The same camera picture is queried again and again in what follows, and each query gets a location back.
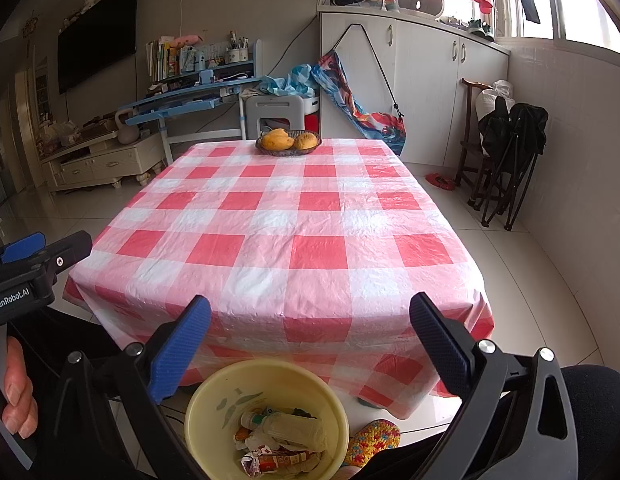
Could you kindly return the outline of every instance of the wooden chair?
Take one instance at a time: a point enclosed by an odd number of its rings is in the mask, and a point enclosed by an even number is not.
[[[455,184],[459,186],[461,181],[464,180],[468,183],[468,185],[472,189],[472,193],[470,194],[470,198],[468,199],[468,204],[471,206],[475,206],[476,200],[484,197],[484,191],[482,188],[482,180],[484,177],[490,178],[490,174],[492,172],[492,168],[494,167],[492,159],[490,156],[485,155],[484,150],[482,150],[481,143],[470,142],[470,119],[472,117],[472,89],[478,88],[483,91],[490,86],[483,83],[474,83],[472,81],[468,81],[465,78],[461,79],[461,82],[467,87],[467,108],[466,108],[466,130],[464,132],[464,140],[461,141],[461,157],[459,158],[459,167],[456,170]],[[470,166],[466,166],[466,157],[468,156],[468,152],[471,155],[474,155],[478,158],[481,163],[479,164],[479,168],[471,168]],[[476,173],[476,180],[473,182],[470,177],[466,175],[466,171],[471,173]]]

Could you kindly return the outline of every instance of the red slipper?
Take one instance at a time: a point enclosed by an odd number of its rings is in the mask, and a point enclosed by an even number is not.
[[[426,175],[426,180],[433,186],[440,187],[441,189],[447,189],[448,191],[455,189],[455,181],[451,178],[441,176],[439,173]]]

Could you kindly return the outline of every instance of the white tiled wall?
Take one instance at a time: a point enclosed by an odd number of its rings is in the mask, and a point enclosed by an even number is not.
[[[620,67],[520,39],[508,79],[550,115],[519,219],[575,295],[605,364],[620,371]]]

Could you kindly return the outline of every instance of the pen holder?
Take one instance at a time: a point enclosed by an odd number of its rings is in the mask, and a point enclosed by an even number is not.
[[[226,50],[226,63],[238,63],[240,61],[248,61],[247,48],[232,48]]]

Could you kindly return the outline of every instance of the yellow plastic bowl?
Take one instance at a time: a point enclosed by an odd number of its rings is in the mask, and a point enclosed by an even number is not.
[[[329,480],[348,449],[348,419],[341,401],[319,377],[299,366],[271,359],[235,363],[197,388],[185,418],[186,444],[211,480],[246,480],[234,447],[243,412],[254,408],[301,408],[324,425],[328,448],[307,480]],[[269,474],[268,478],[278,477]]]

